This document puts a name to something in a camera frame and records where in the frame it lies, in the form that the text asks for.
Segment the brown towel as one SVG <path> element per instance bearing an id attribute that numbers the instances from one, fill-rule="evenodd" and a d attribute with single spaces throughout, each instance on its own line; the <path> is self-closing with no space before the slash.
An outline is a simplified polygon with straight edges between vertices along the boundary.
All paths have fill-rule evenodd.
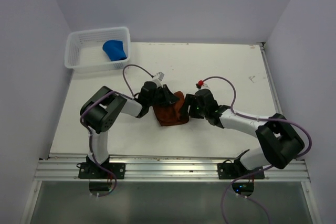
<path id="1" fill-rule="evenodd" d="M 177 91 L 174 95 L 179 98 L 177 103 L 169 106 L 153 106 L 154 114 L 160 126 L 176 126 L 189 122 L 189 116 L 180 113 L 185 101 L 183 92 Z"/>

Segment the blue towel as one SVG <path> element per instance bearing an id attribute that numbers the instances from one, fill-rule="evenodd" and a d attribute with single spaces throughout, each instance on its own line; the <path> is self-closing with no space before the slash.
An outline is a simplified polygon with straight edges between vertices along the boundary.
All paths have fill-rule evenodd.
<path id="1" fill-rule="evenodd" d="M 102 50 L 106 53 L 110 61 L 126 60 L 127 56 L 123 49 L 123 42 L 120 40 L 108 40 L 103 46 Z"/>

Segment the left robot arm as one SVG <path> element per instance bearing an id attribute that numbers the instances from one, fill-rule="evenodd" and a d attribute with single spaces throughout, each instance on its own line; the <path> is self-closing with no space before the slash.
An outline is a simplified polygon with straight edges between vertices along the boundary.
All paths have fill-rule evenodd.
<path id="1" fill-rule="evenodd" d="M 81 108 L 80 123 L 89 132 L 87 165 L 97 178 L 112 172 L 109 168 L 108 132 L 119 114 L 144 117 L 150 107 L 169 108 L 180 102 L 167 85 L 147 81 L 135 98 L 130 98 L 106 86 L 101 87 Z"/>

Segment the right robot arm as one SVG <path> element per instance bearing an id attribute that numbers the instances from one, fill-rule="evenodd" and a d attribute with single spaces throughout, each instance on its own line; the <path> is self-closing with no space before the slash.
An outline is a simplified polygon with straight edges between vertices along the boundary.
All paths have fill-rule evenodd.
<path id="1" fill-rule="evenodd" d="M 286 118 L 279 113 L 260 119 L 252 115 L 240 116 L 230 106 L 219 105 L 209 89 L 187 94 L 180 110 L 182 115 L 206 119 L 212 126 L 236 130 L 255 137 L 259 147 L 247 149 L 233 162 L 223 162 L 221 178 L 246 178 L 263 166 L 285 168 L 304 148 L 304 142 Z"/>

